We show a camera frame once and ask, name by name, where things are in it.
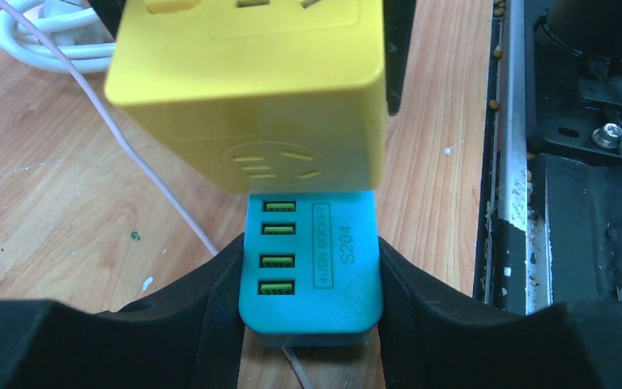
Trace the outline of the yellow cube socket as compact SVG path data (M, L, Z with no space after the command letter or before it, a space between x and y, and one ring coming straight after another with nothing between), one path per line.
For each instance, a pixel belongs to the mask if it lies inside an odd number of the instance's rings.
M228 193L374 190L385 174L379 1L128 1L104 91Z

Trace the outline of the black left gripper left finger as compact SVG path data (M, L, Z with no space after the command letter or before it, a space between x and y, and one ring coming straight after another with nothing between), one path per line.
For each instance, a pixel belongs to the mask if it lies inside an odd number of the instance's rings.
M243 237L116 312L0 300L0 388L234 388Z

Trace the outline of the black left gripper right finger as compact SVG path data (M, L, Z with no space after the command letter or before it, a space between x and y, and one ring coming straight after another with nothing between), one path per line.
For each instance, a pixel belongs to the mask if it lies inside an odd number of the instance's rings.
M388 388L622 388L622 302L513 314L460 293L379 243Z

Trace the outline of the teal USB power strip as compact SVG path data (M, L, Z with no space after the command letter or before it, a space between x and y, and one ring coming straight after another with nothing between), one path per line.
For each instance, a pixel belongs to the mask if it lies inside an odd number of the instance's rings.
M372 191L249 196L239 313L259 344L355 346L382 311Z

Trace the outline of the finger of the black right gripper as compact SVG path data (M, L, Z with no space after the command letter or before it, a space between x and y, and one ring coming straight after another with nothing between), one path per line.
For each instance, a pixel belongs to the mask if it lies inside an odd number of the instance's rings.
M88 0L90 7L99 17L101 23L108 30L112 38L117 37L117 32L125 8L125 0Z
M383 0L388 114L400 110L414 23L416 0Z

